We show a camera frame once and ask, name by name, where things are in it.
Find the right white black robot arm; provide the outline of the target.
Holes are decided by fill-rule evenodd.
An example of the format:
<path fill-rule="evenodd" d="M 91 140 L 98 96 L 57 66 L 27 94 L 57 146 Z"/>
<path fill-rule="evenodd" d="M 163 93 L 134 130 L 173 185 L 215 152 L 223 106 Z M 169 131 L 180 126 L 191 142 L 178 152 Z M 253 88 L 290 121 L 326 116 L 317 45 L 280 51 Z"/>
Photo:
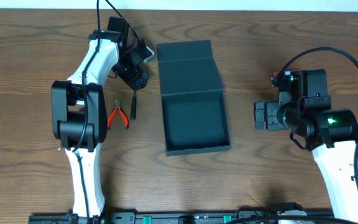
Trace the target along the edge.
<path fill-rule="evenodd" d="M 332 109 L 326 72 L 286 71 L 276 84 L 277 101 L 254 104 L 255 128 L 290 130 L 305 139 L 322 173 L 336 218 L 358 222 L 358 124 L 347 108 Z"/>

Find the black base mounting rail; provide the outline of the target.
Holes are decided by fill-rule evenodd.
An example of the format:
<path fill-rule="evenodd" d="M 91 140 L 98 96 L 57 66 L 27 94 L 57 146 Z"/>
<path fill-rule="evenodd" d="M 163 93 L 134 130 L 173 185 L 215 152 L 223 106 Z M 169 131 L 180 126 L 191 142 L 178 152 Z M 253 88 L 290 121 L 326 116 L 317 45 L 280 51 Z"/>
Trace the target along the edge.
<path fill-rule="evenodd" d="M 103 212 L 101 216 L 91 218 L 79 217 L 71 212 L 66 214 L 36 213 L 28 218 L 29 223 L 110 223 L 110 224 L 182 224 L 182 223 L 227 223 L 241 218 L 268 217 L 272 215 L 307 215 L 310 217 L 334 216 L 333 211 L 328 208 L 303 208 L 301 205 L 292 203 L 280 203 L 269 208 L 255 208 L 243 205 L 236 211 L 214 211 L 214 212 L 163 212 L 163 213 L 137 213 L 135 210 L 126 212 Z"/>

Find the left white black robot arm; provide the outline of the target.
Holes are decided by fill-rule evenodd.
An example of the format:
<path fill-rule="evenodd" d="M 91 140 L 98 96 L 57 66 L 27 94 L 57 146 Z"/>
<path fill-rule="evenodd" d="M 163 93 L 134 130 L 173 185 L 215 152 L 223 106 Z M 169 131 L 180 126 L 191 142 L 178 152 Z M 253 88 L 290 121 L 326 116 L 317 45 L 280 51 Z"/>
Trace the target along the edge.
<path fill-rule="evenodd" d="M 140 65 L 153 60 L 154 52 L 144 40 L 128 46 L 129 31 L 123 17 L 110 17 L 107 29 L 89 35 L 89 49 L 74 74 L 51 87 L 53 135 L 65 150 L 73 180 L 70 223 L 100 223 L 103 219 L 101 146 L 114 116 L 123 114 L 119 104 L 107 113 L 103 86 L 109 74 L 114 73 L 133 91 L 143 89 L 149 79 Z"/>

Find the small steel claw hammer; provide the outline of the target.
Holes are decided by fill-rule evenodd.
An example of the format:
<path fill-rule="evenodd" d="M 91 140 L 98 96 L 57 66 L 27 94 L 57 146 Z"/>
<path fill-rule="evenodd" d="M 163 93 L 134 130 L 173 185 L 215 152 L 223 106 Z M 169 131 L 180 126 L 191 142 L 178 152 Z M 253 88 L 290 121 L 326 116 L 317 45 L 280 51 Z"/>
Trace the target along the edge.
<path fill-rule="evenodd" d="M 132 96 L 132 101 L 131 101 L 131 115 L 130 115 L 131 120 L 136 119 L 136 111 L 137 111 L 137 95 L 136 95 L 136 91 L 134 90 L 134 94 Z"/>

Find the black open gift box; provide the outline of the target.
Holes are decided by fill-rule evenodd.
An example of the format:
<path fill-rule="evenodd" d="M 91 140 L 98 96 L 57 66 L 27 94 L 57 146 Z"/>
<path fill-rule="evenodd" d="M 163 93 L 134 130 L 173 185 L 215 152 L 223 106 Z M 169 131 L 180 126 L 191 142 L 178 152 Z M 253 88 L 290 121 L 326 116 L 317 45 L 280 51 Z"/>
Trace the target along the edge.
<path fill-rule="evenodd" d="M 224 85 L 210 40 L 157 44 L 167 156 L 231 149 Z"/>

